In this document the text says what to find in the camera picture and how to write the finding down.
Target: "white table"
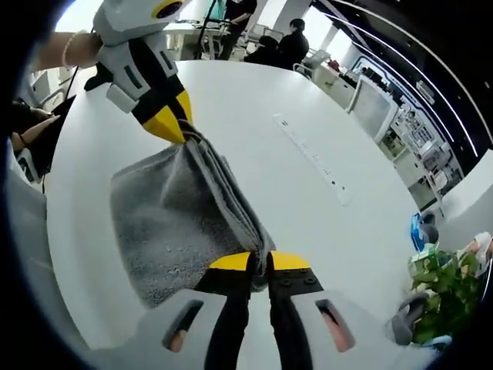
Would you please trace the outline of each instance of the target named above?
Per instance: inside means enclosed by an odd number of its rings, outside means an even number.
[[[377,320],[402,299],[417,207],[373,141],[301,75],[240,62],[178,62],[196,126],[228,159],[280,251],[302,254],[325,288],[342,290]],[[112,175],[167,146],[105,98],[80,93],[56,148],[48,193],[55,275],[91,348],[121,345],[145,313],[112,229]],[[348,189],[335,192],[273,121],[280,113]],[[238,368],[279,368],[267,291],[250,301]]]

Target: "person in black shirt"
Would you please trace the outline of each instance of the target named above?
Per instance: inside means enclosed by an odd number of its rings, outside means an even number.
[[[257,0],[226,0],[225,19],[231,21],[228,28],[229,34],[223,37],[223,51],[219,59],[228,60],[234,46],[238,42],[241,32],[246,28],[250,16],[257,8]]]
[[[305,22],[303,19],[293,19],[290,22],[290,35],[286,35],[280,40],[278,51],[277,66],[284,69],[293,70],[294,63],[301,63],[307,56],[308,45],[307,38],[303,35]]]

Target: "person's arm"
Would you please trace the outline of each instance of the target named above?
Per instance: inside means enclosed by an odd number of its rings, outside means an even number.
[[[25,144],[32,143],[36,139],[36,137],[38,137],[39,134],[43,132],[43,130],[46,127],[54,123],[58,118],[60,118],[60,116],[53,116],[51,118],[48,118],[43,122],[38,123],[36,126],[31,127],[24,133],[20,134],[19,139],[22,141],[23,144],[22,147],[20,147],[20,149],[22,149],[25,146]],[[12,136],[12,146],[14,147],[14,150],[20,150],[15,148],[16,146],[18,146],[18,143],[14,143],[14,140],[17,141],[17,139],[14,139],[14,136]]]
[[[30,67],[30,72],[62,66],[62,53],[65,45],[74,34],[71,32],[55,32],[42,47],[41,52]],[[65,60],[70,66],[86,66],[94,62],[101,49],[102,41],[95,33],[78,34],[69,45]]]
[[[18,152],[25,148],[24,142],[18,133],[12,133],[10,136],[10,141],[12,142],[12,149],[14,152]]]

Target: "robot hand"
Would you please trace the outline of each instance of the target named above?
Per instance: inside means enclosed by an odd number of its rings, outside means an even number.
[[[94,17],[103,47],[87,91],[110,82],[106,96],[143,128],[184,143],[179,119],[192,123],[188,92],[166,48],[163,28],[191,0],[104,0]]]

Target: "bracelet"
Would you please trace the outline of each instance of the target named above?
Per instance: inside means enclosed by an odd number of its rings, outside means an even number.
[[[74,34],[72,35],[72,37],[71,37],[71,38],[67,41],[67,43],[65,44],[65,48],[63,48],[63,53],[62,53],[62,66],[64,66],[64,67],[65,67],[65,68],[67,68],[67,69],[71,69],[71,68],[72,68],[72,66],[69,66],[69,65],[67,64],[67,51],[69,50],[69,46],[70,46],[70,44],[72,43],[73,39],[75,39],[75,37],[76,37],[77,35],[80,35],[80,34],[82,34],[82,33],[87,33],[87,31],[82,30],[82,31],[79,31],[79,32],[77,32],[77,33],[74,33]]]

